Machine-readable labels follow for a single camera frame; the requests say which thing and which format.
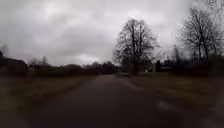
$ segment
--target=asphalt road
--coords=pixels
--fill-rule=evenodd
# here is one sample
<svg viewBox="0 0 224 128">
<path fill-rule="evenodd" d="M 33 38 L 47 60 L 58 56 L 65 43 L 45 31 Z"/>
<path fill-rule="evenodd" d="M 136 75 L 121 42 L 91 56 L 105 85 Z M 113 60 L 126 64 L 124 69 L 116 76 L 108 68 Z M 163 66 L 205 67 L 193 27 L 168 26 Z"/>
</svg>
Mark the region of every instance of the asphalt road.
<svg viewBox="0 0 224 128">
<path fill-rule="evenodd" d="M 24 119 L 30 128 L 193 127 L 187 112 L 171 106 L 114 76 L 99 76 Z"/>
</svg>

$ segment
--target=bare tree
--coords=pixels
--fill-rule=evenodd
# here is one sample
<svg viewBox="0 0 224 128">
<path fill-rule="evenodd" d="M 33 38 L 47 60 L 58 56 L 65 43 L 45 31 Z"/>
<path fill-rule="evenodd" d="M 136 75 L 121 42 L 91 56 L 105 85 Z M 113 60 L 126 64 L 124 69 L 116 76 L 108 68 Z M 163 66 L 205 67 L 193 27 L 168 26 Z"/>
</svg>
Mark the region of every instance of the bare tree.
<svg viewBox="0 0 224 128">
<path fill-rule="evenodd" d="M 222 52 L 223 32 L 210 14 L 199 8 L 191 8 L 180 31 L 180 39 L 201 61 Z"/>
<path fill-rule="evenodd" d="M 152 59 L 155 44 L 156 38 L 145 22 L 130 19 L 119 33 L 114 59 L 120 64 L 131 64 L 133 74 L 137 74 L 140 62 Z"/>
<path fill-rule="evenodd" d="M 177 47 L 177 45 L 174 45 L 173 47 L 173 53 L 172 53 L 172 58 L 173 60 L 176 62 L 176 64 L 179 64 L 179 62 L 181 61 L 181 57 L 180 57 L 180 50 Z"/>
</svg>

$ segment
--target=house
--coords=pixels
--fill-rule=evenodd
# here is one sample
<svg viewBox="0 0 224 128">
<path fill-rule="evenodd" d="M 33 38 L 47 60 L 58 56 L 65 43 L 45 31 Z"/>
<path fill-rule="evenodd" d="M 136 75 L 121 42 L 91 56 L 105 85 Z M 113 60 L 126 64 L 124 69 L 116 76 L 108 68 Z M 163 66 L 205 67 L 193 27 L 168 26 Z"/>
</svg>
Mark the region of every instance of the house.
<svg viewBox="0 0 224 128">
<path fill-rule="evenodd" d="M 3 75 L 26 75 L 28 66 L 22 60 L 0 57 L 0 74 Z"/>
</svg>

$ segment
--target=overcast sky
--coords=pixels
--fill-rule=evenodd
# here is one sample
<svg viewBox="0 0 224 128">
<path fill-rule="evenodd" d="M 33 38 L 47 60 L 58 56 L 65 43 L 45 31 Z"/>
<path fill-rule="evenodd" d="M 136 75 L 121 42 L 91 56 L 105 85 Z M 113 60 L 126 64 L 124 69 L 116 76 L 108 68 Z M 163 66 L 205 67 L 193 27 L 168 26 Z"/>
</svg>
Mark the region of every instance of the overcast sky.
<svg viewBox="0 0 224 128">
<path fill-rule="evenodd" d="M 29 61 L 46 56 L 53 65 L 111 60 L 129 18 L 143 19 L 162 49 L 192 0 L 0 0 L 0 42 L 7 56 Z"/>
</svg>

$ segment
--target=dry grass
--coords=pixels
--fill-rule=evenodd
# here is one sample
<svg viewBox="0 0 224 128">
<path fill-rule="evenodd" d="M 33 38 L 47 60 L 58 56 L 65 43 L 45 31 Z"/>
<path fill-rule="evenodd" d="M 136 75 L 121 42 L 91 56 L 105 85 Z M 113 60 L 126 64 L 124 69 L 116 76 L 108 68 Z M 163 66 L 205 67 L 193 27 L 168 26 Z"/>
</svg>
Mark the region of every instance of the dry grass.
<svg viewBox="0 0 224 128">
<path fill-rule="evenodd" d="M 222 78 L 180 77 L 171 75 L 150 75 L 125 78 L 147 91 L 171 97 L 190 109 L 207 110 L 211 107 Z"/>
<path fill-rule="evenodd" d="M 70 78 L 17 78 L 11 85 L 11 93 L 21 101 L 21 107 L 33 107 L 50 98 L 79 87 L 91 80 L 90 76 Z"/>
</svg>

